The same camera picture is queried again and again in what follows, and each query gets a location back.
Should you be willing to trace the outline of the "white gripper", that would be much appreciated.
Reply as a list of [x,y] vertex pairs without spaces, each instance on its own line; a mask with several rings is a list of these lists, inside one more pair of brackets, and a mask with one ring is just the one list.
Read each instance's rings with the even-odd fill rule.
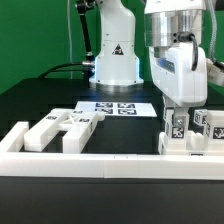
[[156,57],[158,48],[149,48],[150,67],[153,83],[180,107],[175,107],[172,122],[175,127],[185,127],[187,107],[202,106],[207,99],[206,56],[198,48],[198,64],[192,70],[193,44],[165,48],[163,55]]

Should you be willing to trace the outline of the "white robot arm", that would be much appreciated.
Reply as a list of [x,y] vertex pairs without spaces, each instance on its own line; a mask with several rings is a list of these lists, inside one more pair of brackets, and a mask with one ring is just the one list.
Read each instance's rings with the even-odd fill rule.
[[[101,16],[101,50],[90,79],[101,87],[141,84],[134,52],[135,17],[121,0],[95,0]],[[191,107],[207,99],[207,61],[202,41],[203,13],[217,0],[143,0],[145,44],[153,83],[172,109],[173,125],[187,125]]]

